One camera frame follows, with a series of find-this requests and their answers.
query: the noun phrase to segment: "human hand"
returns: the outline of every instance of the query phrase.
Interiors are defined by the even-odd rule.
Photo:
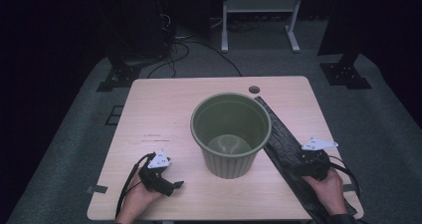
[[[132,223],[152,202],[162,196],[159,192],[148,191],[140,182],[138,172],[139,170],[129,184],[120,213],[115,218],[115,223]]]
[[[330,168],[324,180],[318,181],[310,176],[304,176],[306,181],[316,192],[319,202],[325,207],[330,216],[347,214],[344,204],[342,179],[334,168]]]

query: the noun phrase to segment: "green bucket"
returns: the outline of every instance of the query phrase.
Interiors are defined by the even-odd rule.
[[[190,129],[208,169],[216,176],[233,179],[248,172],[272,126],[261,104],[241,94],[223,93],[198,105]]]

